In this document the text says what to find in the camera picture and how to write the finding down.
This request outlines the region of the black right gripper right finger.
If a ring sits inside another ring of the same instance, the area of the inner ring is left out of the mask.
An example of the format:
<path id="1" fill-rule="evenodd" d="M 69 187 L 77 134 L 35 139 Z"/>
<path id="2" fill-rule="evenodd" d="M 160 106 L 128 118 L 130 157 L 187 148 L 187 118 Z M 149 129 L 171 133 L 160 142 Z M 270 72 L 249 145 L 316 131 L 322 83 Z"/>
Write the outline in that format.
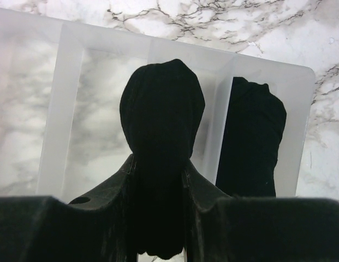
<path id="1" fill-rule="evenodd" d="M 187 261 L 339 261 L 339 202 L 224 194 L 182 173 Z"/>

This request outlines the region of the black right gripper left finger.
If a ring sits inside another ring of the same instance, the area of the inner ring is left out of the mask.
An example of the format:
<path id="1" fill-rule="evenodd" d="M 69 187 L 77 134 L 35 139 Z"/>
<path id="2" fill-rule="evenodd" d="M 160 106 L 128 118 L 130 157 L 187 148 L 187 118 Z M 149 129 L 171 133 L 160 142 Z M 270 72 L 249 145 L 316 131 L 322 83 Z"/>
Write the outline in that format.
<path id="1" fill-rule="evenodd" d="M 137 261 L 132 241 L 135 162 L 65 204 L 0 197 L 0 261 Z"/>

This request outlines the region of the black white boxer briefs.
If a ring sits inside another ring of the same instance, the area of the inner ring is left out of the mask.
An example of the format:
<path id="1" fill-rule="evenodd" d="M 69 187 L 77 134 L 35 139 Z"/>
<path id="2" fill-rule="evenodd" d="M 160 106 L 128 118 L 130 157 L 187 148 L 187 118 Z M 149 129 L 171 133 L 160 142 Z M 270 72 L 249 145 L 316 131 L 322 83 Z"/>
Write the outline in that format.
<path id="1" fill-rule="evenodd" d="M 229 196 L 275 197 L 274 169 L 287 112 L 268 84 L 234 77 L 216 186 Z"/>

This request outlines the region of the black garment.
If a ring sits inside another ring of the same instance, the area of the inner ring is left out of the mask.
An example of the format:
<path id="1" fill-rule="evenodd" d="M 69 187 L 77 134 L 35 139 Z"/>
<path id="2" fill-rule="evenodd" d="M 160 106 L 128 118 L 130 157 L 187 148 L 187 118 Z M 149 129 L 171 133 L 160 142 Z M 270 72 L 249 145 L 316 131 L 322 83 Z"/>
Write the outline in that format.
<path id="1" fill-rule="evenodd" d="M 204 108 L 197 76 L 179 59 L 142 66 L 125 86 L 120 117 L 135 161 L 134 242 L 140 254 L 168 260 L 183 249 L 181 174 Z"/>

